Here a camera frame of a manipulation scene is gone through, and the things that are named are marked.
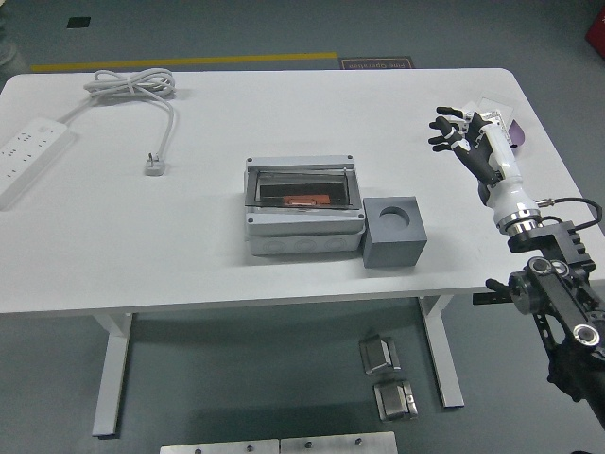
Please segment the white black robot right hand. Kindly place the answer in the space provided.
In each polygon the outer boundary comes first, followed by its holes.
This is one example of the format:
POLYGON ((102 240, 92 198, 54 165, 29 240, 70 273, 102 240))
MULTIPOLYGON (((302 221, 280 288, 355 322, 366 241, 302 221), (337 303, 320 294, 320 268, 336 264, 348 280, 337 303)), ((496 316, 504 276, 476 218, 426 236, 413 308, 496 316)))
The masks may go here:
POLYGON ((523 178, 502 122, 476 111, 439 107, 429 127, 439 134, 428 140, 435 152, 451 151, 476 177, 482 203, 493 210, 501 234, 514 236, 538 227, 537 202, 523 187, 523 178))

